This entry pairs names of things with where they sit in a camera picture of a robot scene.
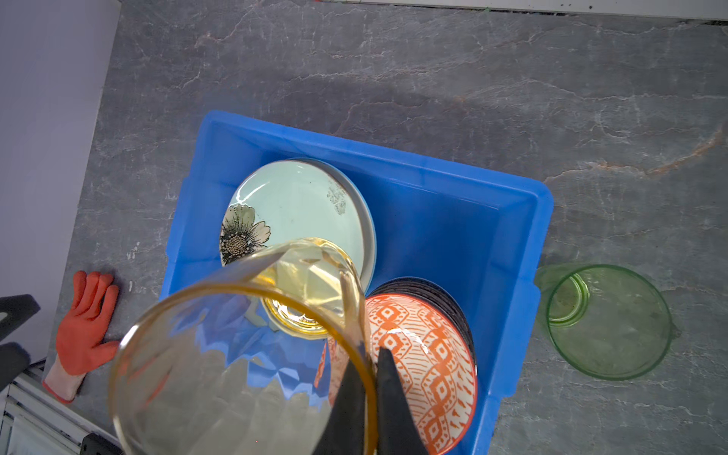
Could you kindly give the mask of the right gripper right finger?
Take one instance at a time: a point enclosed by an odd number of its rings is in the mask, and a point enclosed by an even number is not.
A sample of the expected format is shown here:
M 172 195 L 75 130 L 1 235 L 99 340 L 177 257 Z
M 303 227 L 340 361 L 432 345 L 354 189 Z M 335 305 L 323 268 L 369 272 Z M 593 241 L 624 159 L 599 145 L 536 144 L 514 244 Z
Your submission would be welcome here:
M 387 348 L 379 349 L 377 360 L 377 429 L 379 455 L 428 455 Z

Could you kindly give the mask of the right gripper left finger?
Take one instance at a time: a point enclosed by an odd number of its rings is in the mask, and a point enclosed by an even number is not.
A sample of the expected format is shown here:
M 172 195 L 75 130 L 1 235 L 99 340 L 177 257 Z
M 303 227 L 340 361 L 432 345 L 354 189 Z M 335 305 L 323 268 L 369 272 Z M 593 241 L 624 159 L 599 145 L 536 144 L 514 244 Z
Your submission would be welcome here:
M 351 360 L 339 387 L 335 405 L 314 455 L 362 455 L 365 447 L 366 392 Z

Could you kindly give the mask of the orange patterned bowl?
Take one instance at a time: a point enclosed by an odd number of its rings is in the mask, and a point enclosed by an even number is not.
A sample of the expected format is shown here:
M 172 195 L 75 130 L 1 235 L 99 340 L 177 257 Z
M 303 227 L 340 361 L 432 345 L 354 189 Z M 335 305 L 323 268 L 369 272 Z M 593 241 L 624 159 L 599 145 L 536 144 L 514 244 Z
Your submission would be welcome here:
M 413 422 L 428 454 L 445 454 L 466 435 L 478 397 L 477 361 L 453 323 L 414 297 L 368 298 L 370 347 L 377 364 L 389 349 Z

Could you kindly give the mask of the amber glass cup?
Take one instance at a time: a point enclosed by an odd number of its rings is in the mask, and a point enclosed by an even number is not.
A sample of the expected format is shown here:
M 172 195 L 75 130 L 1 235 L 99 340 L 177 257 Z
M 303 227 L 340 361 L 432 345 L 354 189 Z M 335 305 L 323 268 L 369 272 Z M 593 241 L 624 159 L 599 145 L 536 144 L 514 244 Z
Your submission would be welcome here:
M 377 390 L 349 256 L 306 238 L 215 271 L 148 310 L 113 362 L 109 409 L 127 454 L 313 454 L 348 361 Z

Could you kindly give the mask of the green rimmed bottom plate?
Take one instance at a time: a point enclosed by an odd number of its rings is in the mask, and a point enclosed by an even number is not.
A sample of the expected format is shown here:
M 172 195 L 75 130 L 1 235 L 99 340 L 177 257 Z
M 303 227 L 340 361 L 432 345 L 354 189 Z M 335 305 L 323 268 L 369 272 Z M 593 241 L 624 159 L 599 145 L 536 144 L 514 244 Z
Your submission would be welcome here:
M 341 248 L 361 286 L 369 287 L 377 262 L 369 206 L 343 172 L 310 158 L 271 162 L 237 188 L 221 223 L 221 263 L 225 267 L 300 238 L 320 238 Z

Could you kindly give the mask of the green glass cup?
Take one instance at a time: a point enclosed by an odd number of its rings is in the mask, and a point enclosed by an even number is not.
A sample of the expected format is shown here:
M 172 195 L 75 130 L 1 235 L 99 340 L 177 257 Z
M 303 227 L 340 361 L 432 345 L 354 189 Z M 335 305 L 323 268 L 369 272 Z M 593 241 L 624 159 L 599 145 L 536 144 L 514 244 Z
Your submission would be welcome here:
M 625 267 L 546 265 L 535 284 L 540 329 L 564 360 L 589 377 L 642 377 L 681 335 L 660 291 Z

